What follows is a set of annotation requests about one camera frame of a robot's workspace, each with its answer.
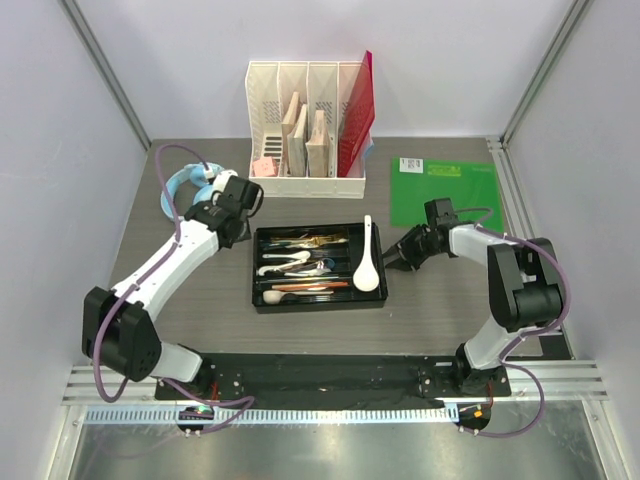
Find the white thin plastic spoon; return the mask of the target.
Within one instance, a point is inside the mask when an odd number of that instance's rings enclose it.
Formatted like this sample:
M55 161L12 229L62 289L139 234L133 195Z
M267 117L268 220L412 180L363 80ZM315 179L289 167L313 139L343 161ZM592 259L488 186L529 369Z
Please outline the white thin plastic spoon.
M288 254L265 253L262 255L262 258L286 260L287 262L304 263L311 258L311 253L309 251L297 251L297 252L288 253Z

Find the small white ceramic spoon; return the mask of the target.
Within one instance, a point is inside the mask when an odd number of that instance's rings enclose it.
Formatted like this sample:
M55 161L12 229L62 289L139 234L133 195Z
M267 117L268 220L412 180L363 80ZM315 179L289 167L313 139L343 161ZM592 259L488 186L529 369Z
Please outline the small white ceramic spoon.
M262 294L263 301L268 305L277 305L287 296L295 297L296 294L282 290L267 290Z

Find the black cutlery tray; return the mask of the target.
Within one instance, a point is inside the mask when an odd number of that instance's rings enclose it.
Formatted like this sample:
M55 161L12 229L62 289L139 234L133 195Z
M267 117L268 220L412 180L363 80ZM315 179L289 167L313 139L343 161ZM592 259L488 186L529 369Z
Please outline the black cutlery tray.
M379 229L369 215L359 223L256 230L257 313L381 308L387 298Z

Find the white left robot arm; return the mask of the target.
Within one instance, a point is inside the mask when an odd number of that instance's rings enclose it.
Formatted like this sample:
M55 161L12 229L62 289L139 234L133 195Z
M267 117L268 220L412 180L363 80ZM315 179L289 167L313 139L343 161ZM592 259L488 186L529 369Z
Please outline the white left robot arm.
M262 188L229 175L212 197L192 205L177 231L128 278L95 287L83 305L81 350L130 381L178 381L190 398L205 397L213 375L202 355L160 339L154 322L185 280L219 250L250 236L249 219L261 207Z

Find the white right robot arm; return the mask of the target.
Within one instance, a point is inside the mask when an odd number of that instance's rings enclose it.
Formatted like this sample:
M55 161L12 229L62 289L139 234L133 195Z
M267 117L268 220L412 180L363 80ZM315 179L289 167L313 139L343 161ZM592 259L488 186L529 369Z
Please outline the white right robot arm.
M490 317L461 344L450 373L452 389L480 396L499 379L505 358L525 339L563 321L569 309L566 274L546 238L521 239L462 220L449 198L424 204L425 224L411 228L383 254L385 266L416 271L430 257L463 257L487 270Z

